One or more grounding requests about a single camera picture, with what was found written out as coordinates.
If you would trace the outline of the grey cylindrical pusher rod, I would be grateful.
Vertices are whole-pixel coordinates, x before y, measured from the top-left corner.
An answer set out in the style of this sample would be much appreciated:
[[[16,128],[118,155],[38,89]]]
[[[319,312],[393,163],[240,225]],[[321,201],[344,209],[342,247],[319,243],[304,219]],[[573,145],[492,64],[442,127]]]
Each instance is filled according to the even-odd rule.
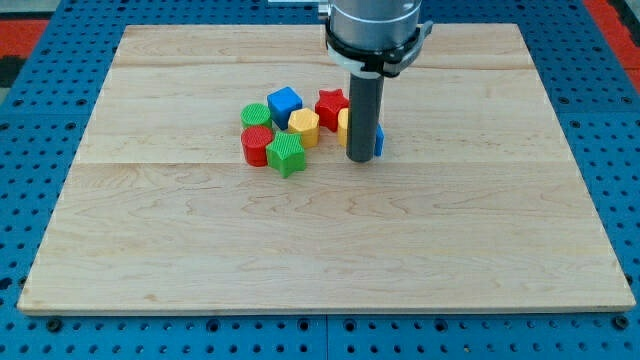
[[[364,163],[374,157],[383,88],[383,77],[350,75],[346,155],[354,162]]]

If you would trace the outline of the black clamp ring mount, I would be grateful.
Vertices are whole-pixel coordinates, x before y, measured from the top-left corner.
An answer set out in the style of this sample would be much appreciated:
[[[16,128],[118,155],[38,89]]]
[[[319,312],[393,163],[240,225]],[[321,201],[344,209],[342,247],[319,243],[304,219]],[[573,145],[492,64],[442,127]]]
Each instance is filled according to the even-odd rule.
[[[425,39],[431,34],[433,22],[418,25],[409,38],[391,49],[364,50],[340,40],[325,24],[325,44],[329,57],[352,75],[363,79],[395,78],[419,56]]]

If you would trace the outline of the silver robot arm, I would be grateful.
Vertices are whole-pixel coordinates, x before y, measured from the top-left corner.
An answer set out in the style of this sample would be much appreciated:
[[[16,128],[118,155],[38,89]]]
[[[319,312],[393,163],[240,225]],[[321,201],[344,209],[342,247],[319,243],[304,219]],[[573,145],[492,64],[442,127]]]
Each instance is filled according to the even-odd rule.
[[[433,23],[419,22],[421,0],[319,0],[329,58],[350,74],[346,156],[374,157],[384,82],[420,56]]]

